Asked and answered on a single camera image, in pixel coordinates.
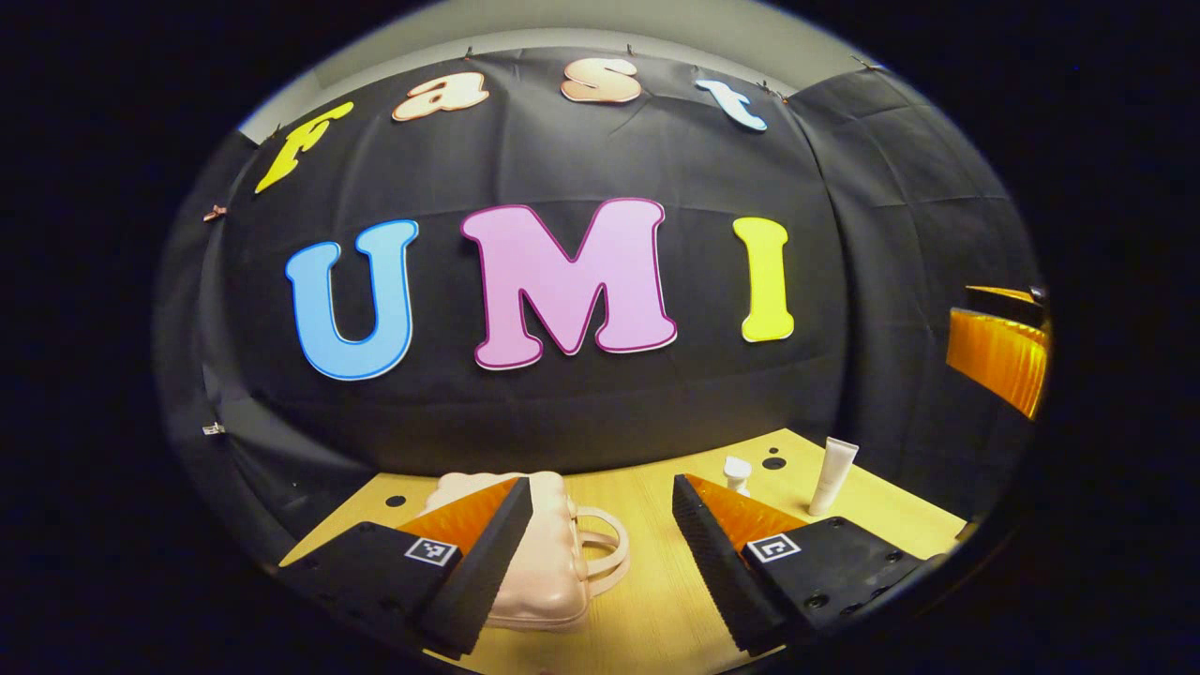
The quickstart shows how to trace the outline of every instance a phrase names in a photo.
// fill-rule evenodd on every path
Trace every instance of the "bag handle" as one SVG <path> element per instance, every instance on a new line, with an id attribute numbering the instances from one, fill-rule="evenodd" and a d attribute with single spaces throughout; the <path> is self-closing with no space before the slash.
<path id="1" fill-rule="evenodd" d="M 604 520 L 605 522 L 611 525 L 612 528 L 617 531 L 617 539 L 614 542 L 617 545 L 617 550 L 612 551 L 611 554 L 604 556 L 600 560 L 589 560 L 588 577 L 595 577 L 596 574 L 602 574 L 605 572 L 608 572 L 610 569 L 617 567 L 629 557 L 629 533 L 625 532 L 625 526 L 622 525 L 619 520 L 617 520 L 613 515 L 604 510 L 600 510 L 595 507 L 578 507 L 576 513 L 578 514 L 578 518 L 583 518 L 587 515 L 590 515 L 592 518 L 599 518 L 600 520 Z M 580 533 L 598 534 L 596 532 L 583 532 L 583 531 L 581 531 Z M 612 540 L 612 537 L 608 537 L 607 534 L 601 534 L 601 537 Z M 602 542 L 599 538 L 587 538 L 584 540 L 607 543 Z"/>
<path id="2" fill-rule="evenodd" d="M 608 534 L 601 534 L 599 532 L 580 532 L 580 540 L 586 542 L 586 543 L 601 544 L 601 545 L 611 546 L 611 548 L 619 546 L 619 543 L 617 542 L 616 538 L 610 537 Z M 600 579 L 599 581 L 590 581 L 589 580 L 587 583 L 588 596 L 594 598 L 594 597 L 599 596 L 600 593 L 607 591 L 608 589 L 612 589 L 613 586 L 616 586 L 617 583 L 620 581 L 623 577 L 625 577 L 625 573 L 629 572 L 629 560 L 630 560 L 630 557 L 629 557 L 629 552 L 628 552 L 628 549 L 626 549 L 625 557 L 622 558 L 622 561 L 619 563 L 617 563 L 617 567 L 613 568 L 613 571 L 607 577 L 605 577 L 604 579 Z"/>

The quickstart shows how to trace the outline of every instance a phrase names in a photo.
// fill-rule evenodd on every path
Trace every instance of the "white tube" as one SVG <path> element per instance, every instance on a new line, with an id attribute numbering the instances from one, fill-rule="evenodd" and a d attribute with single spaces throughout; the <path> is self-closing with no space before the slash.
<path id="1" fill-rule="evenodd" d="M 832 436 L 826 437 L 826 459 L 821 462 L 821 478 L 817 479 L 817 491 L 812 495 L 812 503 L 809 504 L 809 515 L 824 515 L 833 506 L 841 484 L 846 482 L 850 473 L 850 465 L 854 464 L 854 455 L 858 454 L 858 446 L 839 441 Z"/>

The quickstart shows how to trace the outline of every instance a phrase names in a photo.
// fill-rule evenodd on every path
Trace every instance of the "pink letter m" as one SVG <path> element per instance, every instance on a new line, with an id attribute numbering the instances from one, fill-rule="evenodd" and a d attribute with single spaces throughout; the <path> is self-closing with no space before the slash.
<path id="1" fill-rule="evenodd" d="M 596 209 L 572 259 L 529 207 L 472 214 L 462 235 L 479 245 L 487 339 L 475 362 L 488 370 L 535 363 L 542 345 L 529 335 L 521 298 L 564 353 L 583 345 L 592 310 L 605 292 L 607 317 L 596 331 L 606 352 L 670 345 L 676 324 L 662 305 L 655 234 L 662 207 L 649 199 L 610 199 Z"/>

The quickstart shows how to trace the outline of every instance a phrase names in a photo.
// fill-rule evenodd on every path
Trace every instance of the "table surface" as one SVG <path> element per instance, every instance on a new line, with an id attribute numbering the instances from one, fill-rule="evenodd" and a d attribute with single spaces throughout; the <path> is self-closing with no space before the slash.
<path id="1" fill-rule="evenodd" d="M 779 452 L 772 454 L 770 448 Z M 586 675 L 712 674 L 752 661 L 734 646 L 671 514 L 674 476 L 692 473 L 725 485 L 727 456 L 750 462 L 754 471 L 746 488 L 752 498 L 806 522 L 834 515 L 847 518 L 922 558 L 952 550 L 955 534 L 966 525 L 954 514 L 857 466 L 851 468 L 829 512 L 821 518 L 809 515 L 806 508 L 824 448 L 786 429 L 683 458 L 566 476 L 568 492 L 577 504 L 601 508 L 625 525 L 631 557 L 625 579 L 593 598 L 588 627 L 581 632 L 484 628 L 474 652 L 450 663 L 487 675 L 539 675 L 544 670 Z M 767 470 L 762 462 L 768 458 L 781 458 L 786 465 Z M 391 527 L 403 525 L 420 513 L 436 488 L 437 478 L 380 473 L 298 543 L 280 565 L 289 565 L 364 520 Z M 386 506 L 386 500 L 396 495 L 403 496 L 404 503 Z M 612 533 L 593 518 L 580 525 Z M 598 557 L 607 551 L 586 548 L 584 552 Z"/>

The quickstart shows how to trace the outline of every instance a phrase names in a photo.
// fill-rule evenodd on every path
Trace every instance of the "letter u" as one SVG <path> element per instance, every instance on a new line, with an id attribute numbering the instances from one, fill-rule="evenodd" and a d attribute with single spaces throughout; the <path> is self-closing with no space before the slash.
<path id="1" fill-rule="evenodd" d="M 342 338 L 334 318 L 330 270 L 341 256 L 341 247 L 323 241 L 298 251 L 288 261 L 286 274 L 292 281 L 300 347 L 323 375 L 334 380 L 370 380 L 404 358 L 413 339 L 404 253 L 416 232 L 416 222 L 394 220 L 359 234 L 355 247 L 366 253 L 371 264 L 376 325 L 371 335 L 356 342 Z"/>

